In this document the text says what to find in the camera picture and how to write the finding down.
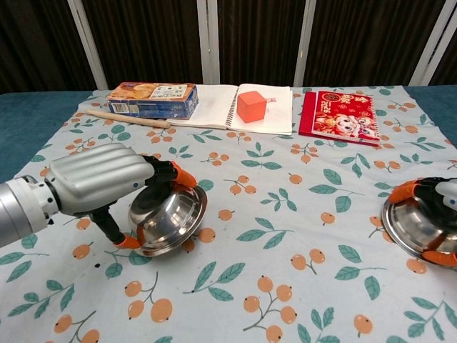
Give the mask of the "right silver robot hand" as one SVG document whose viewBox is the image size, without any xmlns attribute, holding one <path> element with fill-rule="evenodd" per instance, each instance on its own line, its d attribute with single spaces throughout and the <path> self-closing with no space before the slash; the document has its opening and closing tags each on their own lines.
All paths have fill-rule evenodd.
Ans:
<svg viewBox="0 0 457 343">
<path fill-rule="evenodd" d="M 397 186 L 381 218 L 394 242 L 412 256 L 456 266 L 456 178 L 426 177 Z"/>
</svg>

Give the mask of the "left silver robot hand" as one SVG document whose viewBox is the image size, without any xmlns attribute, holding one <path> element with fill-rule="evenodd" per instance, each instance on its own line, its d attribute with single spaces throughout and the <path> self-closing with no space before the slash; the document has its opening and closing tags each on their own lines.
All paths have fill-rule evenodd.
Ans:
<svg viewBox="0 0 457 343">
<path fill-rule="evenodd" d="M 138 239 L 126 236 L 109 213 L 119 199 L 155 184 L 194 188 L 197 181 L 174 161 L 137 154 L 120 143 L 105 144 L 53 160 L 40 184 L 49 194 L 44 203 L 71 216 L 88 215 L 106 237 L 120 249 L 138 249 Z"/>
</svg>

